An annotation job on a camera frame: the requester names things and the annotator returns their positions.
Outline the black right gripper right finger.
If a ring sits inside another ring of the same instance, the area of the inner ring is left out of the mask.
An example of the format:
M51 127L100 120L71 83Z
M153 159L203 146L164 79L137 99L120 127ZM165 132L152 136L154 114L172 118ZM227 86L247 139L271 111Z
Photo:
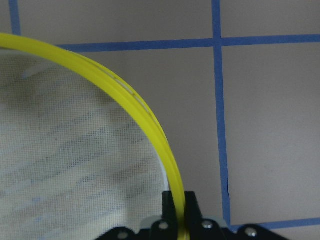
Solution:
M226 240L226 223L219 217L203 216L196 194L185 191L185 225L190 240Z

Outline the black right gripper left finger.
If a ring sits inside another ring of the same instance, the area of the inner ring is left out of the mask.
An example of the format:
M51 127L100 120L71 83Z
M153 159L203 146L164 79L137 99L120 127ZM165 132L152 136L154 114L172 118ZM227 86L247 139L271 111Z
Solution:
M177 240L178 221L171 191L162 193L161 215L145 218L140 225L140 240Z

